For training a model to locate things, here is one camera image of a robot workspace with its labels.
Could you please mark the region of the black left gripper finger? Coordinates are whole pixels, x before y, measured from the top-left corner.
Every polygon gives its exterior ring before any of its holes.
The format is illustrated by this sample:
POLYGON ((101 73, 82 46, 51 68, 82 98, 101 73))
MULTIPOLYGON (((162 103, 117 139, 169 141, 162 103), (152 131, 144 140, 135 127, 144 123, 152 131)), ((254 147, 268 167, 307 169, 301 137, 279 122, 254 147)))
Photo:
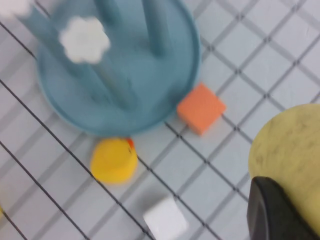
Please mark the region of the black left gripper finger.
POLYGON ((251 180, 247 225, 251 240, 318 240, 320 236, 301 217, 284 189, 272 178, 251 180))

